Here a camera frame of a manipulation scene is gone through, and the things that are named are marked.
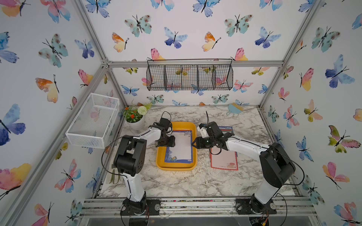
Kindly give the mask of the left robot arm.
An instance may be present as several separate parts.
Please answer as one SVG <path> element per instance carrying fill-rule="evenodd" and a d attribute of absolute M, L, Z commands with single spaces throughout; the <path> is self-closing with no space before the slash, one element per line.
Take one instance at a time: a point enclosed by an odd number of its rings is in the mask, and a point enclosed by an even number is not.
<path fill-rule="evenodd" d="M 141 134 L 121 137 L 113 166 L 117 168 L 126 185 L 127 198 L 123 205 L 134 214 L 143 214 L 147 210 L 147 195 L 140 178 L 146 149 L 153 143 L 158 147 L 174 147 L 175 137 L 170 135 L 172 129 L 171 121 L 161 118 Z"/>

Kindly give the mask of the blue floral stationery paper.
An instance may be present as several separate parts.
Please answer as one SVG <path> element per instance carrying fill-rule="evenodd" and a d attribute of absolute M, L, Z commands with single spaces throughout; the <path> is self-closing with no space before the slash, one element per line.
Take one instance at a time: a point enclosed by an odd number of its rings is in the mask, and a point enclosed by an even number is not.
<path fill-rule="evenodd" d="M 233 127 L 231 126 L 220 126 L 219 129 L 223 132 L 223 133 L 233 133 Z"/>

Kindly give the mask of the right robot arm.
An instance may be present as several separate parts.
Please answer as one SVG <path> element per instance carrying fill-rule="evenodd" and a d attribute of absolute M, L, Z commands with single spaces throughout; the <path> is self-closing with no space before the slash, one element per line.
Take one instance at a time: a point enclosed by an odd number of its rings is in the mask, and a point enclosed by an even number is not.
<path fill-rule="evenodd" d="M 213 121 L 200 124 L 197 130 L 201 136 L 196 137 L 192 146 L 196 149 L 211 149 L 232 151 L 246 155 L 261 164 L 263 181 L 248 202 L 249 212 L 263 213 L 270 208 L 272 198 L 285 185 L 296 167 L 279 143 L 271 145 L 257 144 L 235 136 L 232 132 L 223 133 Z"/>

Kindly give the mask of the blue stationery paper bottom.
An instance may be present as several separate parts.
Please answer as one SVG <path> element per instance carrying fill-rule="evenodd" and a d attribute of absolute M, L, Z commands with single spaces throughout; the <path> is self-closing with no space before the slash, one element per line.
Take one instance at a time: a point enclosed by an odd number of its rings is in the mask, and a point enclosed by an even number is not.
<path fill-rule="evenodd" d="M 167 147 L 165 163 L 193 163 L 192 131 L 174 131 L 175 146 Z"/>

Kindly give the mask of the red stationery paper bottom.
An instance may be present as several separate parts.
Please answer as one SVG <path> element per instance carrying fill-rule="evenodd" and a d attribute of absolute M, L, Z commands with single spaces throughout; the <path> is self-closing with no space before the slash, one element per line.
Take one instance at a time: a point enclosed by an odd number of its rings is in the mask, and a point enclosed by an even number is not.
<path fill-rule="evenodd" d="M 238 171 L 238 156 L 236 152 L 226 151 L 217 147 L 209 149 L 211 168 Z"/>

